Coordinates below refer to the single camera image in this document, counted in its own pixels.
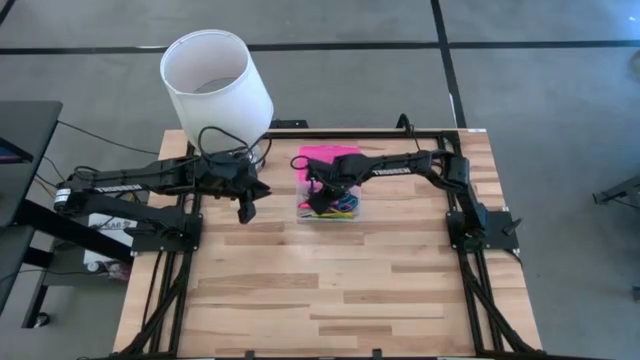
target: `wooden tabletop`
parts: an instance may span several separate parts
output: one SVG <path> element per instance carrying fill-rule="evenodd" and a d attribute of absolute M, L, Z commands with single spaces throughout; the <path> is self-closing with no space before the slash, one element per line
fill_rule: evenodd
<path fill-rule="evenodd" d="M 501 209 L 487 133 L 460 130 L 460 138 L 479 200 Z M 274 140 L 259 174 L 273 195 L 256 202 L 258 214 L 249 224 L 238 223 L 237 202 L 204 199 L 205 228 L 191 267 L 178 355 L 371 356 L 374 348 L 386 356 L 472 355 L 445 193 L 418 176 L 376 178 L 363 186 L 359 222 L 300 223 L 289 161 L 301 145 L 316 144 L 357 145 L 370 156 L 416 151 L 413 140 L 404 139 Z M 167 131 L 160 157 L 182 156 L 186 146 L 181 130 Z M 420 146 L 437 147 L 432 140 Z M 152 195 L 149 203 L 173 205 L 175 198 Z M 540 348 L 520 265 L 499 250 L 486 257 L 496 305 L 526 342 Z M 115 351 L 140 330 L 155 259 L 155 253 L 135 259 Z M 161 350 L 172 319 L 170 310 Z"/>

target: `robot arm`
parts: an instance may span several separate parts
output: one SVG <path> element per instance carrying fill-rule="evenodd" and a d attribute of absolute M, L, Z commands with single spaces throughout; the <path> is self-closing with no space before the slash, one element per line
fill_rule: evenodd
<path fill-rule="evenodd" d="M 241 154 L 214 153 L 207 157 L 158 160 L 140 169 L 86 171 L 78 168 L 58 184 L 54 209 L 67 216 L 103 212 L 144 220 L 154 209 L 141 211 L 141 205 L 134 207 L 106 196 L 140 190 L 161 195 L 193 193 L 238 199 L 238 217 L 243 224 L 255 216 L 253 201 L 270 194 L 269 186 L 258 180 L 255 165 L 249 159 Z"/>
<path fill-rule="evenodd" d="M 465 218 L 465 231 L 473 237 L 483 237 L 487 226 L 487 209 L 476 199 L 469 179 L 469 160 L 447 151 L 420 150 L 415 153 L 368 157 L 350 154 L 336 157 L 328 164 L 307 158 L 307 180 L 323 184 L 312 193 L 309 205 L 316 213 L 325 212 L 351 187 L 379 176 L 416 174 L 427 178 L 439 189 L 451 192 L 460 203 Z M 442 169 L 438 173 L 433 169 Z"/>

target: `lamp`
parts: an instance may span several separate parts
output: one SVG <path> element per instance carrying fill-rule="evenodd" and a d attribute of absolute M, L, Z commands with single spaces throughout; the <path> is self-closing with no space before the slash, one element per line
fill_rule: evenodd
<path fill-rule="evenodd" d="M 247 45 L 221 30 L 201 30 L 174 42 L 162 56 L 160 74 L 182 128 L 194 146 L 206 126 L 216 126 L 251 145 L 269 128 L 273 102 Z M 218 132 L 202 136 L 202 150 L 242 146 Z"/>

